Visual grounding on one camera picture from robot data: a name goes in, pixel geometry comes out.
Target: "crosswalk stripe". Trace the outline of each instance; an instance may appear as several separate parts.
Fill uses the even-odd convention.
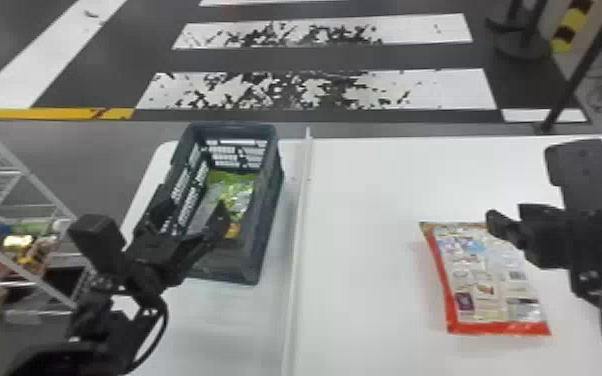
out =
[[[507,123],[530,123],[544,121],[550,110],[535,108],[503,109],[502,116]],[[558,118],[559,123],[585,123],[588,119],[583,111],[578,108],[567,108]]]
[[[173,49],[471,43],[461,13],[190,23]]]
[[[482,69],[157,73],[138,109],[496,109]]]
[[[0,108],[29,108],[126,0],[78,0],[0,70]]]
[[[200,6],[228,6],[228,5],[252,5],[252,4],[286,4],[286,3],[317,3],[329,1],[347,0],[202,0]]]

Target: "chip bag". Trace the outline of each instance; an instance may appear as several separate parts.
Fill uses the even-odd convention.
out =
[[[541,302],[510,243],[478,223],[422,223],[443,287],[448,332],[550,335]]]

